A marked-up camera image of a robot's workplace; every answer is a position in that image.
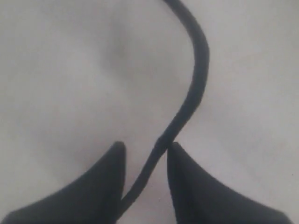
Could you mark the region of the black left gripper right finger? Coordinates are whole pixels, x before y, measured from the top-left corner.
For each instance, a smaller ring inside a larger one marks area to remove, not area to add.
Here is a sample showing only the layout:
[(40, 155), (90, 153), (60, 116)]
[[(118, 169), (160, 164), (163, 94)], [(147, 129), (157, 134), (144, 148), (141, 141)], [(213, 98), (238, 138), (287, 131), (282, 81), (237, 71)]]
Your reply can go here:
[(225, 186), (177, 142), (167, 150), (167, 175), (178, 224), (290, 224), (283, 212)]

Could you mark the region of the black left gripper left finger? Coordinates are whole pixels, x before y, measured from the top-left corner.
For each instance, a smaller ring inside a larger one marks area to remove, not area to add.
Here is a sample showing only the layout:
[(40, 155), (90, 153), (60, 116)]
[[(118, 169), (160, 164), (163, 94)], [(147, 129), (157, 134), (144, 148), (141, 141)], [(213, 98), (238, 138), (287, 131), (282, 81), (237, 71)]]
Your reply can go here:
[(115, 142), (82, 176), (58, 192), (10, 212), (6, 224), (114, 224), (117, 222), (126, 148)]

